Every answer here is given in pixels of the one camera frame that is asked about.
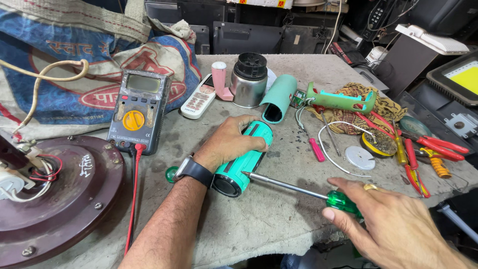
workbench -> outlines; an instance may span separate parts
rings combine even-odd
[[[277,76],[290,74],[296,77],[298,88],[303,90],[309,81],[314,81],[326,92],[335,92],[348,82],[370,86],[366,79],[335,55],[265,57],[268,60],[267,67]],[[197,60],[203,76],[210,73],[213,62],[225,62],[228,65],[229,80],[237,56],[199,55]],[[139,234],[173,187],[164,177],[168,167],[178,166],[187,155],[199,149],[227,117],[242,114],[260,117],[265,107],[244,109],[216,98],[197,120],[184,118],[179,110],[169,112],[165,116],[158,152],[141,158],[137,206],[139,217],[135,235]],[[401,175],[406,176],[405,170],[398,166],[394,158],[377,159],[373,170],[360,171],[338,157],[334,149],[328,146],[331,143],[326,132],[322,133],[322,139],[331,158],[352,173],[367,174],[372,178],[348,175],[328,160],[317,162],[308,138],[304,133],[297,132],[299,129],[294,112],[295,109],[289,107],[281,123],[270,124],[274,140],[257,169],[258,173],[320,193],[334,189],[327,183],[328,177],[344,177],[374,183],[412,197],[419,196],[411,185],[404,184]],[[303,113],[302,121],[309,133],[317,139],[323,123],[309,112]],[[87,135],[105,139],[107,130]],[[348,146],[359,146],[357,135],[336,134],[336,140],[342,151]],[[131,158],[126,154],[124,157],[130,170]],[[432,195],[431,198],[424,199],[427,206],[435,206],[453,196],[452,187],[444,179],[438,178],[430,165],[419,164],[422,181]],[[445,164],[455,175],[469,181],[467,190],[478,185],[478,171],[469,163],[445,160]],[[455,176],[448,182],[456,188],[465,186],[465,182]],[[64,253],[30,268],[116,268],[123,258],[131,193],[131,179],[127,178],[120,194],[121,200],[89,236]],[[199,220],[193,267],[215,268],[270,253],[303,255],[314,242],[343,239],[343,235],[322,217],[324,207],[323,200],[262,182],[251,182],[237,198],[229,198],[210,190]]]

yellow screwdriver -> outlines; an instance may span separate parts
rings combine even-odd
[[[405,155],[405,148],[403,147],[402,139],[398,136],[397,127],[395,126],[395,120],[392,119],[393,133],[395,134],[395,142],[397,143],[397,160],[399,165],[406,165],[408,163],[407,156]]]

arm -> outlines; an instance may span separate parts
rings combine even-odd
[[[241,130],[258,117],[229,117],[194,155],[194,161],[211,172],[223,163],[251,150],[268,149],[262,137],[242,135]],[[207,188],[184,177],[174,184],[168,196],[134,241],[119,269],[191,268],[197,222]]]
[[[380,267],[478,268],[447,245],[422,201],[381,188],[366,191],[360,181],[343,178],[327,181],[357,204],[367,228],[335,208],[326,207],[322,215],[348,235],[362,256]]]

red pliers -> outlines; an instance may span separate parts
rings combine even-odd
[[[441,139],[429,137],[429,136],[426,136],[426,135],[419,136],[415,133],[402,130],[402,136],[405,137],[405,138],[412,139],[413,141],[415,141],[417,143],[420,143],[420,144],[424,145],[425,147],[443,155],[442,158],[445,158],[445,159],[448,159],[448,160],[451,160],[451,161],[454,161],[454,162],[462,161],[462,160],[465,159],[465,157],[463,155],[460,155],[460,154],[458,154],[456,152],[453,152],[451,150],[448,150],[446,148],[455,150],[455,151],[463,153],[463,154],[466,154],[466,153],[469,152],[469,150],[465,147],[458,146],[458,145],[450,143],[448,141],[444,141],[444,140],[441,140]]]
[[[423,184],[420,174],[418,173],[418,162],[415,155],[415,150],[413,149],[412,141],[410,139],[405,139],[405,149],[407,151],[408,161],[410,163],[410,165],[404,165],[408,180],[420,195],[422,195],[424,198],[429,198],[430,192]]]
[[[357,106],[359,108],[362,108],[363,105],[362,104],[357,104]],[[395,137],[393,136],[394,132],[393,132],[393,126],[390,124],[390,122],[388,122],[386,119],[384,119],[382,116],[380,116],[378,113],[376,113],[375,111],[370,111],[370,114],[372,114],[372,116],[375,116],[377,119],[381,120],[385,125],[388,126],[388,128],[390,129],[390,132],[392,134],[390,134],[389,132],[383,130],[382,128],[378,127],[376,124],[374,124],[371,120],[369,120],[367,117],[364,116],[364,114],[360,113],[360,112],[354,112],[354,114],[359,117],[360,119],[364,120],[368,126],[372,127],[372,128],[375,128],[381,132],[383,132],[384,134],[390,136],[391,139],[395,139]],[[400,130],[397,130],[397,133],[398,135],[401,135],[402,132]]]

stainless steel jar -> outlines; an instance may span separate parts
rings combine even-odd
[[[258,107],[267,85],[267,60],[254,53],[242,53],[234,65],[229,89],[234,94],[233,104],[243,108]]]

